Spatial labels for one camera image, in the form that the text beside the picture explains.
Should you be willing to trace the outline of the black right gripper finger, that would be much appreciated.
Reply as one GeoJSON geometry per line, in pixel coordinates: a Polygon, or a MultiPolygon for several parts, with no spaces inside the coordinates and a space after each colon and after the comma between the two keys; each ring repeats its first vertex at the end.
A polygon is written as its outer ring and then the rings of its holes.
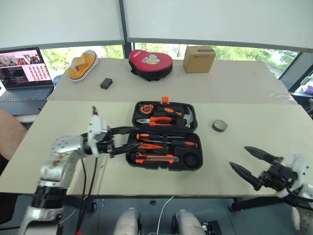
{"type": "Polygon", "coordinates": [[[280,156],[274,156],[262,149],[252,147],[252,146],[245,146],[244,149],[248,151],[252,156],[259,160],[263,160],[271,165],[273,165],[275,162],[281,163],[282,160],[284,159],[283,157],[280,156]]]}
{"type": "Polygon", "coordinates": [[[234,162],[229,162],[232,169],[245,181],[253,186],[255,190],[259,190],[262,186],[261,180],[253,176],[250,171],[245,169],[243,166],[238,165],[234,162]]]}

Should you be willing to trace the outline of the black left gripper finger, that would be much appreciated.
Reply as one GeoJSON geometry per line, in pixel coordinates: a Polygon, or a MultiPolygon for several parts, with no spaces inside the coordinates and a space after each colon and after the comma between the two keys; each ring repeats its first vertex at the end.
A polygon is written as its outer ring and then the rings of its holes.
{"type": "Polygon", "coordinates": [[[140,129],[136,127],[130,127],[130,126],[121,126],[121,127],[115,127],[111,128],[110,132],[112,135],[126,135],[133,132],[138,132],[140,129]]]}
{"type": "Polygon", "coordinates": [[[110,157],[114,158],[115,155],[120,155],[120,154],[124,154],[124,153],[130,152],[130,151],[133,151],[138,146],[140,146],[140,144],[125,144],[121,147],[117,147],[110,152],[110,157]]]}

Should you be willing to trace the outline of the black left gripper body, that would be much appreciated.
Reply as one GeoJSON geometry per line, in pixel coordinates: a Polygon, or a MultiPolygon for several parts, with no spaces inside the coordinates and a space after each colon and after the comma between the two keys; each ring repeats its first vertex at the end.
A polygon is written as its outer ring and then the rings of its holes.
{"type": "Polygon", "coordinates": [[[97,135],[98,140],[97,149],[99,153],[108,153],[111,157],[114,157],[114,136],[112,131],[103,132],[97,135]]]}

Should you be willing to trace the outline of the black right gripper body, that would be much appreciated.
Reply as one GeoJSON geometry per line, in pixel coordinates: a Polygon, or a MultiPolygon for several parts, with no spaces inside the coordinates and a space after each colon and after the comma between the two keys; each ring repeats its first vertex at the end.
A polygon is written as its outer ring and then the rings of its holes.
{"type": "Polygon", "coordinates": [[[262,186],[274,190],[283,190],[293,185],[297,179],[297,173],[290,167],[280,163],[272,164],[267,171],[263,171],[259,176],[262,186]]]}

